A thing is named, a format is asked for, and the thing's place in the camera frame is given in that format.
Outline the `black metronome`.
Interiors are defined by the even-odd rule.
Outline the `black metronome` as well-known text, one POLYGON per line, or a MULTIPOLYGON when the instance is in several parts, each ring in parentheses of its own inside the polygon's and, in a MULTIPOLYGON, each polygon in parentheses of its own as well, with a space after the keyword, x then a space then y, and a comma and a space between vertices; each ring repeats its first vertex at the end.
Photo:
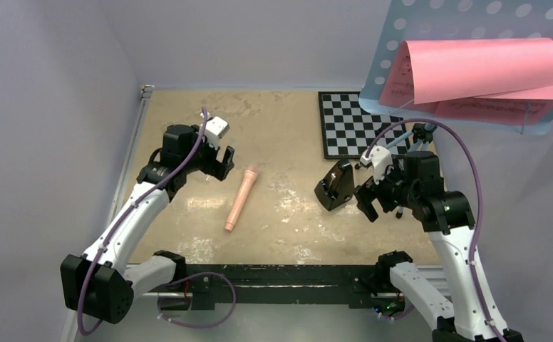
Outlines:
POLYGON ((314 194, 326 210, 332 211, 353 197, 353 171, 347 159, 339 160, 315 186, 314 194))

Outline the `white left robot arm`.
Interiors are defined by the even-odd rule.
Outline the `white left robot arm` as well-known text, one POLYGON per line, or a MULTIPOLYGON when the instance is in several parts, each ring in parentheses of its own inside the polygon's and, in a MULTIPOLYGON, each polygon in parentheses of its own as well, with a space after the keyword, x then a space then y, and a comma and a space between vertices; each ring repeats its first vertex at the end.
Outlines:
POLYGON ((134 249, 155 218, 196 171, 223 181, 234 167, 234 149, 228 146, 217 159, 228 124, 211 119, 198 125, 170 125, 162 145, 150 156, 130 199, 98 240, 81 255, 69 254, 60 266, 65 305, 79 316, 111 324, 125 318, 133 301, 157 287, 179 291, 187 281, 186 259, 160 250, 147 261, 128 266, 134 249))

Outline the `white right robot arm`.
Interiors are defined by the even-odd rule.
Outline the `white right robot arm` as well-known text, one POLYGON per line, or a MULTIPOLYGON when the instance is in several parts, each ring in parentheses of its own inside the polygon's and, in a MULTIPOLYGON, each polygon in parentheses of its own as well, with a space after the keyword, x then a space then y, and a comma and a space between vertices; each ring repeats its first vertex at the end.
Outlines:
POLYGON ((477 223, 467 197, 445 189, 438 157, 429 151, 391 155, 376 147, 359 165, 372 167, 373 176, 356 188, 357 207, 370 222, 378 217, 374 200, 384 212, 409 209, 439 256, 450 298, 420 275, 405 252, 379 256, 376 284, 399 290, 425 319, 433 341, 522 341, 492 297, 472 241, 477 223))

